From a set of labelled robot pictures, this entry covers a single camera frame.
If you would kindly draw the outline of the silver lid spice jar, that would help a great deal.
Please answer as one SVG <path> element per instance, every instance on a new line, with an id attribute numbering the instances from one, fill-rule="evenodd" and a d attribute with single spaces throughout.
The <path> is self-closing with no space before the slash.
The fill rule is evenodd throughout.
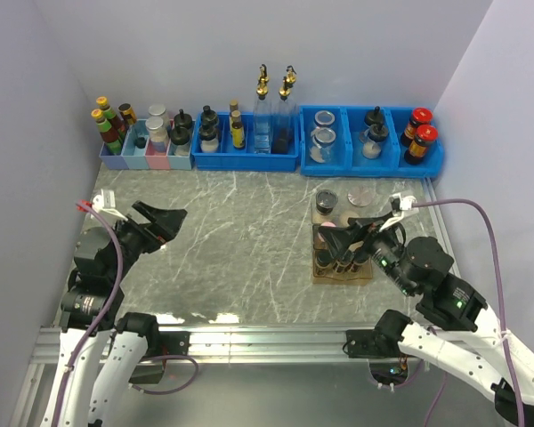
<path id="1" fill-rule="evenodd" d="M 368 188 L 358 187 L 352 189 L 347 194 L 348 206 L 342 211 L 340 221 L 342 225 L 348 226 L 350 218 L 361 217 L 361 209 L 370 205 L 374 197 L 374 192 Z"/>

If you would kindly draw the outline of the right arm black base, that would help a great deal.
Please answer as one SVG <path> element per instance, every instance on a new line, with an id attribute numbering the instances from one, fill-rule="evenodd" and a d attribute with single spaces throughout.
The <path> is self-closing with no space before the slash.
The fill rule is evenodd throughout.
<path id="1" fill-rule="evenodd" d="M 402 353 L 394 340 L 369 329 L 350 329 L 345 333 L 343 353 L 349 359 L 368 362 L 369 380 L 378 388 L 394 392 L 412 384 L 423 371 L 421 359 Z"/>

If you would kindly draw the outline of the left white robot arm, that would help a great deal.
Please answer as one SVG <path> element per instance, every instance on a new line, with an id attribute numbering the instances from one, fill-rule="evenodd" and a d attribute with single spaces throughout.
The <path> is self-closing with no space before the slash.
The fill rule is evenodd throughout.
<path id="1" fill-rule="evenodd" d="M 155 316 L 117 317 L 121 282 L 144 254 L 175 239 L 184 209 L 159 209 L 137 201 L 137 222 L 121 214 L 111 196 L 77 203 L 99 224 L 81 234 L 75 268 L 61 298 L 59 357 L 43 426 L 107 426 L 143 359 L 165 360 Z"/>

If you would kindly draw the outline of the small black cap bottle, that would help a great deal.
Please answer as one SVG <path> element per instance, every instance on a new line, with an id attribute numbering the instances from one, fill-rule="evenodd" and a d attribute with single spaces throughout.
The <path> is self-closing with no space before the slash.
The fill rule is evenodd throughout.
<path id="1" fill-rule="evenodd" d="M 327 250 L 320 250 L 315 254 L 315 272 L 318 276 L 325 274 L 329 265 L 333 261 L 332 256 Z"/>

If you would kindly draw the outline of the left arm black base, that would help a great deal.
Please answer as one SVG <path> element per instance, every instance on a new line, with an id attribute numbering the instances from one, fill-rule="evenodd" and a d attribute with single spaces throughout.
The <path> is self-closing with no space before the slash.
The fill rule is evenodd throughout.
<path id="1" fill-rule="evenodd" d="M 168 354 L 187 355 L 189 345 L 190 332 L 161 333 L 158 342 L 149 346 L 141 362 L 134 369 L 130 383 L 135 385 L 158 384 L 164 377 L 166 361 L 145 361 L 145 359 Z"/>

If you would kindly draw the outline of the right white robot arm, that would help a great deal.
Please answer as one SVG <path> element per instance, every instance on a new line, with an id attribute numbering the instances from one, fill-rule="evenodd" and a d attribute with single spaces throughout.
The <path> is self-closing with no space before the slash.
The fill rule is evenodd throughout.
<path id="1" fill-rule="evenodd" d="M 433 237 L 406 241 L 387 219 L 349 220 L 346 228 L 318 230 L 333 260 L 372 261 L 409 297 L 417 311 L 452 340 L 433 334 L 415 320 L 387 310 L 377 321 L 374 344 L 384 355 L 418 357 L 455 376 L 493 402 L 497 413 L 516 426 L 534 426 L 534 353 L 502 322 L 486 299 L 451 273 L 453 258 Z"/>

